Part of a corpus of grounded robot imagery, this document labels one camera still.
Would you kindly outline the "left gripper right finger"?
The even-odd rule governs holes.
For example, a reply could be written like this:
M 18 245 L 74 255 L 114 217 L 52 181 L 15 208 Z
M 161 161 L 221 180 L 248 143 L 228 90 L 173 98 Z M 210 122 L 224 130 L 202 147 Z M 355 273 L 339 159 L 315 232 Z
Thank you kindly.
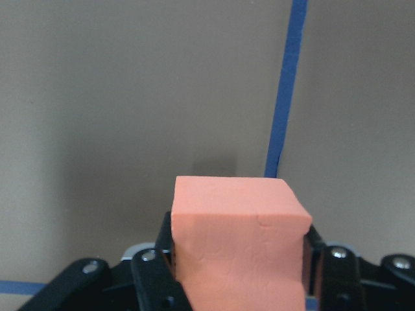
M 306 310 L 413 310 L 414 257 L 396 253 L 378 265 L 311 227 L 303 240 Z

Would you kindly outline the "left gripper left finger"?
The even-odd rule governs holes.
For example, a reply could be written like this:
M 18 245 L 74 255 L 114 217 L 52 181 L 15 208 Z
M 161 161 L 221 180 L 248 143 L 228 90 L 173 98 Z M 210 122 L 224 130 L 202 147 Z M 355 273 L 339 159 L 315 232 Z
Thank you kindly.
M 171 214 L 165 213 L 154 246 L 109 267 L 102 259 L 67 266 L 21 310 L 190 310 L 174 278 Z

